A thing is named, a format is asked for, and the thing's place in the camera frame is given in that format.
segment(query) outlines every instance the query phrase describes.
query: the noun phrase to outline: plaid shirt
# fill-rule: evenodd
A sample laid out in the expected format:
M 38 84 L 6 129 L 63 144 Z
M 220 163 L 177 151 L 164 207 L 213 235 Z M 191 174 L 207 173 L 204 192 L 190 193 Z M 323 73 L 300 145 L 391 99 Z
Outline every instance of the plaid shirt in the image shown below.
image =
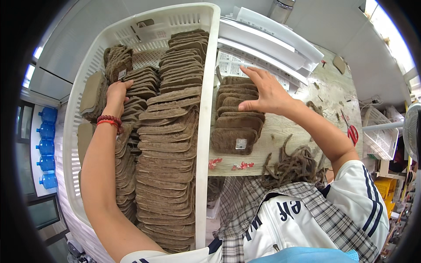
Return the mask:
M 378 249 L 349 216 L 327 201 L 313 183 L 290 183 L 266 190 L 255 177 L 227 177 L 221 193 L 221 228 L 214 236 L 222 240 L 222 262 L 244 262 L 243 234 L 269 193 L 301 198 L 316 222 L 338 249 L 356 250 L 360 262 L 373 262 Z

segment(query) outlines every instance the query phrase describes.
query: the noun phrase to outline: stack of insoles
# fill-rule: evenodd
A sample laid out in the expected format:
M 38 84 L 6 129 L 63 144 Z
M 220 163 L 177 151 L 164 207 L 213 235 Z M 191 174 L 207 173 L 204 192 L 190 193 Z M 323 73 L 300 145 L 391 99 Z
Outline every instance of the stack of insoles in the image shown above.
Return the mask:
M 95 72 L 86 80 L 79 108 L 84 119 L 96 122 L 107 103 L 107 89 L 107 79 L 101 71 Z
M 158 69 L 153 66 L 145 66 L 140 69 L 127 72 L 124 81 L 133 80 L 133 85 L 127 89 L 126 96 L 143 99 L 146 110 L 146 100 L 157 95 L 161 79 Z
M 202 87 L 209 33 L 201 29 L 171 36 L 170 47 L 159 63 L 161 94 Z
M 209 34 L 172 35 L 160 65 L 161 95 L 147 100 L 137 130 L 138 228 L 169 253 L 188 251 L 195 235 L 195 157 L 203 64 Z
M 210 136 L 214 151 L 250 154 L 260 137 L 265 115 L 258 111 L 239 112 L 242 101 L 257 100 L 258 90 L 249 78 L 225 77 L 216 94 L 216 123 Z
M 88 149 L 89 143 L 93 133 L 95 132 L 96 124 L 92 123 L 82 123 L 77 127 L 77 151 L 79 153 L 79 162 L 80 167 L 83 165 L 83 160 L 85 159 L 85 154 Z M 79 171 L 79 189 L 82 189 L 82 184 L 80 180 L 80 174 L 82 171 Z
M 110 84 L 118 81 L 133 69 L 132 55 L 133 49 L 120 44 L 105 49 L 105 77 L 107 77 Z
M 115 142 L 115 194 L 117 206 L 132 223 L 135 223 L 135 156 L 129 143 L 133 125 L 131 122 L 122 122 L 124 131 L 117 136 Z

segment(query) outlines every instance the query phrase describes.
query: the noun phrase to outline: wooden workbench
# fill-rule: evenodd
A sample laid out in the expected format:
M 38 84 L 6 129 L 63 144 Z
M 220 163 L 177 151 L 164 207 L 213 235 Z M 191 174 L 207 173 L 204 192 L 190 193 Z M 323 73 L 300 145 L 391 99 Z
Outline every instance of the wooden workbench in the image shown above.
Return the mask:
M 341 116 L 342 109 L 348 118 L 348 123 L 354 125 L 360 135 L 356 150 L 361 158 L 361 116 L 357 92 L 355 90 L 354 82 L 352 81 L 351 72 L 347 67 L 345 74 L 342 75 L 332 64 L 335 54 L 319 46 L 316 46 L 316 48 L 325 55 L 323 59 L 326 61 L 326 65 L 322 67 L 322 63 L 320 63 L 308 77 L 309 86 L 300 83 L 300 87 L 293 95 L 293 98 L 302 100 L 304 103 L 313 101 L 316 106 L 322 106 L 325 119 L 333 123 L 346 134 L 347 127 L 345 121 L 342 117 L 341 120 L 338 121 L 336 116 L 336 113 L 339 113 L 339 116 Z M 320 89 L 317 89 L 314 82 L 318 84 Z M 216 92 L 217 88 L 214 89 L 213 93 L 211 132 L 215 123 Z M 313 156 L 315 156 L 315 160 L 317 162 L 320 161 L 322 151 L 314 141 L 310 141 L 308 132 L 283 116 L 266 113 L 266 122 L 263 125 L 261 136 L 254 144 L 253 152 L 250 155 L 218 154 L 214 152 L 212 147 L 209 148 L 209 159 L 222 158 L 222 161 L 217 163 L 213 169 L 209 169 L 208 176 L 260 175 L 267 155 L 272 153 L 272 159 L 269 162 L 269 166 L 273 167 L 274 163 L 279 158 L 279 148 L 290 134 L 293 134 L 293 136 L 287 144 L 287 154 L 292 153 L 299 146 L 308 145 L 312 150 Z M 239 166 L 241 162 L 253 162 L 254 166 L 243 170 L 232 171 L 233 165 Z M 330 167 L 330 161 L 328 159 L 325 159 L 323 167 Z

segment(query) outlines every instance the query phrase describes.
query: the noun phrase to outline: white plastic tray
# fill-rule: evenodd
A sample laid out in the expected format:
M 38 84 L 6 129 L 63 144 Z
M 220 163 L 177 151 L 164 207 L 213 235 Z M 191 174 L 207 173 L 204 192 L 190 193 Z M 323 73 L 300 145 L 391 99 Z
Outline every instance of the white plastic tray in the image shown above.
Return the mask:
M 67 196 L 75 215 L 91 226 L 83 209 L 78 173 L 81 170 L 77 150 L 77 127 L 82 123 L 79 114 L 80 100 L 89 76 L 96 71 L 104 72 L 103 54 L 107 47 L 123 44 L 133 48 L 133 68 L 147 64 L 158 66 L 168 49 L 171 34 L 194 29 L 209 32 L 209 43 L 203 74 L 202 99 L 200 102 L 199 132 L 196 166 L 196 249 L 205 246 L 206 191 L 208 176 L 209 135 L 213 94 L 213 77 L 221 10 L 210 3 L 172 5 L 143 12 L 105 28 L 93 41 L 77 72 L 70 93 L 64 121 L 63 170 Z M 139 28 L 138 23 L 148 19 L 154 25 Z
M 364 116 L 365 126 L 391 123 L 389 119 L 375 108 L 369 108 Z M 399 131 L 397 128 L 366 131 L 363 134 L 364 142 L 383 160 L 393 160 Z

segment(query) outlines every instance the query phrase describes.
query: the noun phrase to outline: water bottle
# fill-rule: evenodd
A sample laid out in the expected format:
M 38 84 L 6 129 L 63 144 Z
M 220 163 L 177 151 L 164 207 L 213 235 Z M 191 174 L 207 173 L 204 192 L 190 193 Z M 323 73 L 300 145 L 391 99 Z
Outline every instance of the water bottle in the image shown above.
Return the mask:
M 54 156 L 41 156 L 40 161 L 37 162 L 37 165 L 41 167 L 43 172 L 54 171 L 56 169 L 56 161 L 54 161 Z
M 54 188 L 59 185 L 57 183 L 57 177 L 55 173 L 44 174 L 42 177 L 40 177 L 39 181 L 40 181 L 40 184 L 42 184 L 45 189 Z
M 41 155 L 54 155 L 54 141 L 40 140 L 40 143 L 35 145 L 35 148 L 39 149 Z
M 42 112 L 38 112 L 38 115 L 41 116 L 43 123 L 55 124 L 57 120 L 57 110 L 52 108 L 44 107 Z
M 37 129 L 37 132 L 40 133 L 40 137 L 43 140 L 54 140 L 56 136 L 56 128 L 52 124 L 41 124 L 40 128 Z

